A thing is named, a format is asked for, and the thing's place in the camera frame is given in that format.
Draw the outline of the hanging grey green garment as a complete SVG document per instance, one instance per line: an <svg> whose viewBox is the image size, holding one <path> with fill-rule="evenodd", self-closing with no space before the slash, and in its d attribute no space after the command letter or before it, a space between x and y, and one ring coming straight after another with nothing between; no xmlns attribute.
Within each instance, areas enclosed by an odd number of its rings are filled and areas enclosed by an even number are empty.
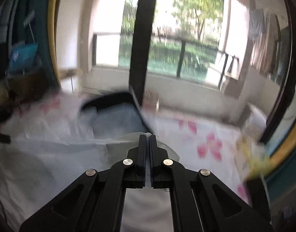
<svg viewBox="0 0 296 232"><path fill-rule="evenodd" d="M281 38L277 45L276 64L275 64L275 83L281 85L286 73L287 59L289 54L289 27L281 30Z"/></svg>

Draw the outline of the dark window frame post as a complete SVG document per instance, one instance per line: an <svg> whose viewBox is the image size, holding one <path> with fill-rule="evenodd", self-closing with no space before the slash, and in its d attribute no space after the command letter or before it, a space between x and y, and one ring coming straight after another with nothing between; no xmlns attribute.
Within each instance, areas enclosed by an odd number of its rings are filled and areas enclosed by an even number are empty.
<svg viewBox="0 0 296 232"><path fill-rule="evenodd" d="M133 34L129 86L132 87L140 105L143 103L145 91L147 62L155 6L156 0L138 0Z"/></svg>

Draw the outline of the tablet with teal screen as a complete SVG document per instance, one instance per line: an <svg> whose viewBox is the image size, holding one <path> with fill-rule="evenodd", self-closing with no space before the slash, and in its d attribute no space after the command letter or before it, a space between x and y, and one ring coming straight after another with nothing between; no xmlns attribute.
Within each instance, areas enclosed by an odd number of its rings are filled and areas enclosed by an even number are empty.
<svg viewBox="0 0 296 232"><path fill-rule="evenodd" d="M38 43L22 44L13 48L9 57L8 75L24 75L32 70L38 50Z"/></svg>

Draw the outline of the hanging pink garment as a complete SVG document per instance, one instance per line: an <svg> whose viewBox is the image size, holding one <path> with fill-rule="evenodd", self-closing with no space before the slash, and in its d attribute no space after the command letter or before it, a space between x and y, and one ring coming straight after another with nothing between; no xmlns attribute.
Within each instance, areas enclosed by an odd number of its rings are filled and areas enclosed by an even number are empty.
<svg viewBox="0 0 296 232"><path fill-rule="evenodd" d="M264 15L264 29L253 41L250 65L267 76L273 68L273 57L276 54L276 43L280 38L280 28L275 14Z"/></svg>

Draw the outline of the teal and yellow curtain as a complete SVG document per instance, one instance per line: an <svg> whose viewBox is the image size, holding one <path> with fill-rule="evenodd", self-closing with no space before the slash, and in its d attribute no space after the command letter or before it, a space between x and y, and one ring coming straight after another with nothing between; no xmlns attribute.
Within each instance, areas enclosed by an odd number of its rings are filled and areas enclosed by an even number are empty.
<svg viewBox="0 0 296 232"><path fill-rule="evenodd" d="M13 91L59 89L55 64L56 0L0 0L0 83ZM38 43L34 66L24 75L8 75L13 48Z"/></svg>
<svg viewBox="0 0 296 232"><path fill-rule="evenodd" d="M279 143L264 167L248 177L244 188L248 199L260 196L275 201L296 186L296 122Z"/></svg>

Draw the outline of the hanging blue shirt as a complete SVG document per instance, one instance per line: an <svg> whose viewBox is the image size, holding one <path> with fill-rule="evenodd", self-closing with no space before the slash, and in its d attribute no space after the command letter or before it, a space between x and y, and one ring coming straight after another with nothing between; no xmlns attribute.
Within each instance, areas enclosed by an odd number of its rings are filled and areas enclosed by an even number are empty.
<svg viewBox="0 0 296 232"><path fill-rule="evenodd" d="M249 39L256 39L265 30L263 9L250 10L249 16Z"/></svg>

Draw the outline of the black balcony railing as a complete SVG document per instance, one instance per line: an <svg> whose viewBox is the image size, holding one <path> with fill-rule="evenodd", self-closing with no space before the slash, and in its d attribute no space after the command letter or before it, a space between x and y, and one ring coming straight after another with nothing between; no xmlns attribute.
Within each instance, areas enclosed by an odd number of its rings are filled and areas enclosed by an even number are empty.
<svg viewBox="0 0 296 232"><path fill-rule="evenodd" d="M92 37L93 66L128 69L131 66L133 34L95 33ZM220 86L226 76L238 71L234 55L194 40L152 34L148 51L148 72Z"/></svg>

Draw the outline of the teal and yellow left curtain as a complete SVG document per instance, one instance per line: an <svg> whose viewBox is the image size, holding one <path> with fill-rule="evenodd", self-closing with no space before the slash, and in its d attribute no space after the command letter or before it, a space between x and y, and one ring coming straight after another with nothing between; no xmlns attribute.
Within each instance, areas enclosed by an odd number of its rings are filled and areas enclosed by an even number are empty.
<svg viewBox="0 0 296 232"><path fill-rule="evenodd" d="M56 0L0 0L0 83L13 91L59 89L55 64ZM34 66L24 75L8 75L13 48L38 43Z"/></svg>

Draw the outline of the teal and yellow right curtain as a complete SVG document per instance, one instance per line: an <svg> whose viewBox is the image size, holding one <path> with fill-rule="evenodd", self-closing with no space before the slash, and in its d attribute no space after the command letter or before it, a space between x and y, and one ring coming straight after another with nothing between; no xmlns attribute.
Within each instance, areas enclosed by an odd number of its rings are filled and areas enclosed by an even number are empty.
<svg viewBox="0 0 296 232"><path fill-rule="evenodd" d="M260 196L275 201L296 186L296 122L279 143L264 167L248 177L244 188L248 199Z"/></svg>

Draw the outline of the floral white bed sheet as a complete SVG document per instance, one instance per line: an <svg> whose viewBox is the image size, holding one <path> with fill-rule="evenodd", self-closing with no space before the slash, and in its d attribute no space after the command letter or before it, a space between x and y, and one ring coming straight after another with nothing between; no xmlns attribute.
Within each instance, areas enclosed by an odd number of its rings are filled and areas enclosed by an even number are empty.
<svg viewBox="0 0 296 232"><path fill-rule="evenodd" d="M91 115L81 114L85 96L48 94L39 102L24 104L1 125L11 137L55 141L92 141L129 138L139 132L117 138L96 139ZM235 142L240 132L231 126L178 113L144 112L159 144L168 145L191 170L210 169L243 200L247 193L234 165Z"/></svg>

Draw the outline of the yellow tissue box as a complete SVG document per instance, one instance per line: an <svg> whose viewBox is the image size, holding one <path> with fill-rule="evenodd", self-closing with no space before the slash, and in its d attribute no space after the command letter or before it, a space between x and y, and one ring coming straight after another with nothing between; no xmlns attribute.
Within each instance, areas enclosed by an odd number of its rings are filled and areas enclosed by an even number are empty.
<svg viewBox="0 0 296 232"><path fill-rule="evenodd" d="M264 144L258 142L261 129L254 126L244 127L236 140L234 164L241 181L267 175L272 163Z"/></svg>

